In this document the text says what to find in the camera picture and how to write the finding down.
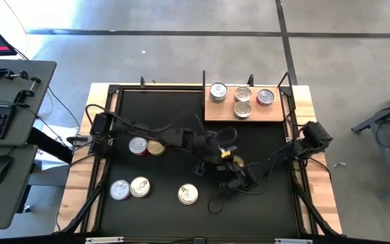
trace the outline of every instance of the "silver can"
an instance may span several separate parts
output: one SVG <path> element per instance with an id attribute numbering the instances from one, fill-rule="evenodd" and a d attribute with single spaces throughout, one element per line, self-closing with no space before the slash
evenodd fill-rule
<path id="1" fill-rule="evenodd" d="M 269 106 L 270 104 L 272 104 L 272 102 L 274 102 L 274 100 L 275 100 L 275 95 L 272 91 L 268 89 L 262 89 L 258 91 L 257 94 L 258 104 L 262 106 Z"/>
<path id="2" fill-rule="evenodd" d="M 246 119 L 251 115 L 251 106 L 247 102 L 237 102 L 234 105 L 234 116 L 237 119 Z"/>
<path id="3" fill-rule="evenodd" d="M 247 87 L 238 87 L 234 93 L 236 102 L 248 102 L 252 97 L 252 92 Z"/>
<path id="4" fill-rule="evenodd" d="M 227 87 L 226 85 L 216 82 L 210 86 L 210 99 L 213 102 L 223 102 L 227 96 Z"/>
<path id="5" fill-rule="evenodd" d="M 150 192 L 150 182 L 145 177 L 136 177 L 130 183 L 130 193 L 134 197 L 145 197 Z"/>
<path id="6" fill-rule="evenodd" d="M 178 197 L 184 205 L 192 205 L 198 199 L 198 190 L 193 184 L 184 184 L 180 186 Z"/>
<path id="7" fill-rule="evenodd" d="M 112 183 L 109 193 L 115 200 L 124 200 L 130 195 L 129 183 L 125 180 L 117 180 Z"/>
<path id="8" fill-rule="evenodd" d="M 147 152 L 147 140 L 140 137 L 134 137 L 129 142 L 129 150 L 136 155 L 143 155 Z"/>

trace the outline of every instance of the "white cable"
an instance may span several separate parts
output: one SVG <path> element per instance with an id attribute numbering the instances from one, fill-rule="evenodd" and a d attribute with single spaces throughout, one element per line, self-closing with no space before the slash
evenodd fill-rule
<path id="1" fill-rule="evenodd" d="M 28 34 L 26 33 L 26 29 L 25 29 L 24 25 L 22 24 L 22 22 L 20 21 L 19 17 L 14 13 L 14 10 L 12 9 L 12 7 L 10 7 L 10 5 L 7 3 L 6 0 L 3 0 L 3 1 L 6 4 L 6 6 L 10 9 L 10 11 L 13 13 L 14 17 L 16 17 L 16 19 L 18 20 L 20 26 L 24 30 L 26 45 L 25 45 L 25 51 L 23 53 L 26 54 L 26 51 L 28 51 Z"/>

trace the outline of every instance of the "gold can lid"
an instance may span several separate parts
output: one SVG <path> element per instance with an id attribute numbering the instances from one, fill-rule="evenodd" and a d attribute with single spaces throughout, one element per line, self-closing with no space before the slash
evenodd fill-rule
<path id="1" fill-rule="evenodd" d="M 147 150 L 154 156 L 159 156 L 165 152 L 165 147 L 160 142 L 149 140 Z"/>
<path id="2" fill-rule="evenodd" d="M 239 167 L 244 167 L 244 161 L 240 156 L 234 155 L 233 162 L 237 163 Z"/>

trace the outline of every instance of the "can lid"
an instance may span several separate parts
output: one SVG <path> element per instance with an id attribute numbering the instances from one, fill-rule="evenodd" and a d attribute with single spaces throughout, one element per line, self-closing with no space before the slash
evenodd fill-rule
<path id="1" fill-rule="evenodd" d="M 130 183 L 130 193 L 134 197 L 144 197 L 150 191 L 150 182 L 145 177 L 136 177 Z"/>
<path id="2" fill-rule="evenodd" d="M 268 89 L 260 90 L 257 97 L 258 100 L 264 104 L 271 104 L 275 99 L 274 93 Z"/>
<path id="3" fill-rule="evenodd" d="M 249 101 L 252 96 L 252 91 L 247 87 L 238 87 L 236 89 L 236 98 L 242 102 Z"/>
<path id="4" fill-rule="evenodd" d="M 181 203 L 191 205 L 198 199 L 198 190 L 193 184 L 184 184 L 180 186 L 178 197 Z"/>
<path id="5" fill-rule="evenodd" d="M 220 82 L 213 83 L 210 86 L 210 93 L 215 97 L 223 97 L 227 94 L 227 87 Z"/>
<path id="6" fill-rule="evenodd" d="M 129 183 L 125 180 L 117 180 L 112 183 L 109 190 L 111 197 L 115 200 L 123 200 L 130 194 Z"/>
<path id="7" fill-rule="evenodd" d="M 147 149 L 147 140 L 141 137 L 134 137 L 129 142 L 129 150 L 135 154 L 143 153 Z"/>
<path id="8" fill-rule="evenodd" d="M 165 147 L 162 146 L 162 144 L 160 142 L 157 142 L 154 140 L 149 140 L 148 145 L 147 145 L 147 150 L 151 154 L 157 155 L 157 154 L 163 153 L 163 151 L 165 151 Z"/>
<path id="9" fill-rule="evenodd" d="M 251 114 L 251 106 L 247 102 L 237 102 L 234 105 L 234 112 L 239 117 L 248 117 Z"/>

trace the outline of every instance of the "gray desk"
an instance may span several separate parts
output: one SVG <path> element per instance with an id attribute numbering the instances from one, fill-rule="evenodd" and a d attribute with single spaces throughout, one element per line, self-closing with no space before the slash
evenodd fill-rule
<path id="1" fill-rule="evenodd" d="M 0 155 L 6 155 L 10 149 L 0 147 Z M 21 204 L 37 150 L 37 146 L 27 145 L 17 147 L 12 152 L 14 162 L 0 184 L 0 229 L 10 226 Z"/>
<path id="2" fill-rule="evenodd" d="M 30 77 L 37 77 L 41 80 L 40 84 L 34 86 L 35 96 L 25 99 L 25 103 L 30 106 L 29 109 L 36 114 L 39 112 L 56 65 L 53 61 L 0 60 L 0 68 L 9 68 L 15 73 L 25 70 Z M 0 80 L 0 101 L 13 102 L 20 90 L 30 89 L 32 84 L 32 81 L 20 77 L 13 80 L 2 78 Z M 25 145 L 35 119 L 31 112 L 18 108 L 5 139 L 0 140 L 0 146 Z"/>
<path id="3" fill-rule="evenodd" d="M 56 63 L 0 60 L 0 68 L 8 68 L 14 73 L 25 70 L 30 77 L 37 77 L 41 80 L 41 83 L 36 84 L 33 89 L 35 96 L 27 97 L 24 102 L 29 105 L 28 109 L 37 114 L 49 87 Z M 13 80 L 1 78 L 0 101 L 13 102 L 20 90 L 30 89 L 32 84 L 31 80 L 20 77 L 15 77 Z M 41 131 L 33 129 L 35 119 L 35 115 L 30 111 L 17 108 L 5 139 L 0 140 L 0 156 L 6 155 L 13 146 L 16 146 L 12 153 L 14 162 L 0 184 L 0 228 L 8 228 L 28 193 L 27 183 L 38 148 L 68 163 L 72 159 L 71 150 L 47 137 Z"/>

